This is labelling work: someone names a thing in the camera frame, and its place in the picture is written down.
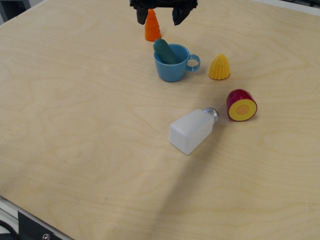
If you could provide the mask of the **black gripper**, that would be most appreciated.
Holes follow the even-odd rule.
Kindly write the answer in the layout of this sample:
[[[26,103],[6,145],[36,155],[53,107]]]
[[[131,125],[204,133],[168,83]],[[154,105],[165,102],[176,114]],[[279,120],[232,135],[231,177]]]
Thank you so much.
[[[190,12],[198,6],[197,0],[130,0],[129,5],[136,9],[137,22],[144,25],[149,9],[173,8],[172,19],[175,26],[181,24]]]

